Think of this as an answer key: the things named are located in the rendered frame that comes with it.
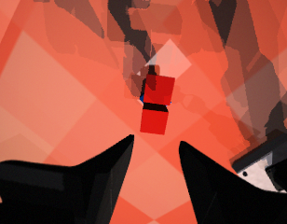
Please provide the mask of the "blue cube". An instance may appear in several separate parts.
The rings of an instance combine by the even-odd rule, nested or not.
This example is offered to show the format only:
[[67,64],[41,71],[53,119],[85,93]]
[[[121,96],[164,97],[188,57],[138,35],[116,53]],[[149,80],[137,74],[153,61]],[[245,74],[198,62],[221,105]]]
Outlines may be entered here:
[[140,95],[140,98],[139,98],[141,101],[142,101],[142,103],[145,103],[144,102],[144,92]]

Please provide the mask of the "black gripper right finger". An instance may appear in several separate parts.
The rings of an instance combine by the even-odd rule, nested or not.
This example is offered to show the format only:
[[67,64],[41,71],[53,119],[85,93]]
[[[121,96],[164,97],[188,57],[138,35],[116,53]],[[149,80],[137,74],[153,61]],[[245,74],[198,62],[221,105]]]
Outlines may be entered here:
[[186,141],[179,156],[198,224],[287,224],[287,193],[250,184]]

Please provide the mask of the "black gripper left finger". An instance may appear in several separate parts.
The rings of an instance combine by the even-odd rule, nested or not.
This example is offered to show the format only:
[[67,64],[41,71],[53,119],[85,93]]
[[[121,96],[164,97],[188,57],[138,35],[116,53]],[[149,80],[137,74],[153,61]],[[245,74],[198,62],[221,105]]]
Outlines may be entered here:
[[70,210],[75,224],[109,224],[133,145],[130,134],[75,166],[0,161],[0,198]]

